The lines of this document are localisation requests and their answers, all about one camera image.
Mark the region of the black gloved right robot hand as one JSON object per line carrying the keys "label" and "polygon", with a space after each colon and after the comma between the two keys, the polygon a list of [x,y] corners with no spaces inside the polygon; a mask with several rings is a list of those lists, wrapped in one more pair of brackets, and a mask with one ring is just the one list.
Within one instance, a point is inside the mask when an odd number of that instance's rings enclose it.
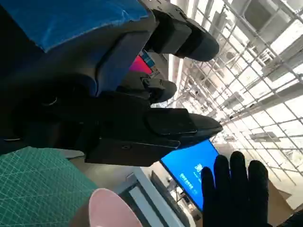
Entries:
{"label": "black gloved right robot hand", "polygon": [[268,171],[234,151],[201,171],[204,227],[268,227]]}

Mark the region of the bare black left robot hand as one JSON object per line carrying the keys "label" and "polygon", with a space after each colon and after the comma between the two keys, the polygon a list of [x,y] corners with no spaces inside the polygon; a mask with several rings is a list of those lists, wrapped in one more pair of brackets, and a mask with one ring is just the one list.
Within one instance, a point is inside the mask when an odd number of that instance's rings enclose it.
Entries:
{"label": "bare black left robot hand", "polygon": [[152,108],[177,87],[131,71],[142,50],[209,61],[219,44],[165,0],[1,1],[1,153],[59,148],[150,166],[221,132],[211,117]]}

